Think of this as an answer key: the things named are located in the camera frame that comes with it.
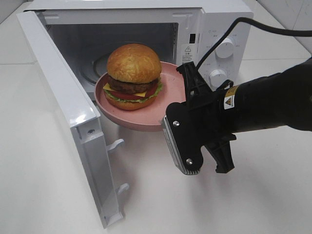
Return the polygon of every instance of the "pink plate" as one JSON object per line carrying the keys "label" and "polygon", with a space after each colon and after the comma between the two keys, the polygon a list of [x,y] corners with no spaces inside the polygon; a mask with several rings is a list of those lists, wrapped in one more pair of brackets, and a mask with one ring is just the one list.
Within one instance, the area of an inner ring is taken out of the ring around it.
{"label": "pink plate", "polygon": [[182,75],[176,71],[177,66],[161,62],[162,90],[155,101],[142,109],[134,111],[121,110],[111,105],[103,91],[105,73],[96,83],[95,98],[101,111],[112,122],[123,127],[143,132],[161,131],[160,122],[165,116],[167,106],[172,102],[184,102],[184,81]]}

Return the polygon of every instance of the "microwave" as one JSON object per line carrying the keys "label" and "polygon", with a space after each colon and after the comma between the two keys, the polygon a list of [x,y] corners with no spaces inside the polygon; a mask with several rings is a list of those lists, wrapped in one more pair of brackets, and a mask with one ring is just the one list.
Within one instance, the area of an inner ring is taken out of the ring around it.
{"label": "microwave", "polygon": [[[120,220],[108,154],[123,139],[105,143],[94,105],[95,83],[111,52],[128,43],[151,47],[161,61],[195,64],[238,17],[253,17],[242,0],[34,0],[18,14],[48,97],[61,109],[101,219]],[[250,26],[239,24],[199,69],[215,90],[235,82]]]}

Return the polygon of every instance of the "white table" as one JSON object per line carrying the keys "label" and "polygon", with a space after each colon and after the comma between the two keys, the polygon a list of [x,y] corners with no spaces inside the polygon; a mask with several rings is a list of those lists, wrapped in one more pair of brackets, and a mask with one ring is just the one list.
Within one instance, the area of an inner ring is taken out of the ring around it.
{"label": "white table", "polygon": [[[254,6],[255,19],[279,25]],[[186,176],[174,166],[162,132],[132,131],[102,117],[107,144],[125,139],[110,155],[114,183],[131,186],[120,201],[125,218],[104,230],[71,133],[45,95],[14,14],[0,24],[0,51],[8,55],[0,56],[0,233],[312,232],[311,132],[279,127],[237,134],[235,169],[216,174],[203,151],[200,174]],[[310,56],[292,38],[252,29],[238,83]]]}

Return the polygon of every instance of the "microwave door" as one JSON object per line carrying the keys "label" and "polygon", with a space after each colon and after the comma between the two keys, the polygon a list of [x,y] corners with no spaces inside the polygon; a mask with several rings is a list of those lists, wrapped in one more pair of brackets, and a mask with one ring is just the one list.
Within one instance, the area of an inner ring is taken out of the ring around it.
{"label": "microwave door", "polygon": [[100,113],[55,46],[37,14],[32,11],[20,13],[18,19],[44,76],[42,82],[67,120],[67,127],[71,130],[100,219],[106,228],[121,219],[122,214],[119,211],[107,153],[113,147],[105,143],[99,121]]}

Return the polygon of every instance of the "beef patty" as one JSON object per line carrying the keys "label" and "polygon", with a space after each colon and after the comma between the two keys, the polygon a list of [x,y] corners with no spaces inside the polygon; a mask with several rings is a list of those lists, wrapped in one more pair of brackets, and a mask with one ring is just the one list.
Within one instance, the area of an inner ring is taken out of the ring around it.
{"label": "beef patty", "polygon": [[158,79],[154,79],[153,81],[146,84],[133,84],[129,82],[122,82],[116,80],[109,76],[107,81],[112,89],[116,91],[120,91],[127,94],[135,94],[135,93],[143,93],[154,86],[155,83],[158,83]]}

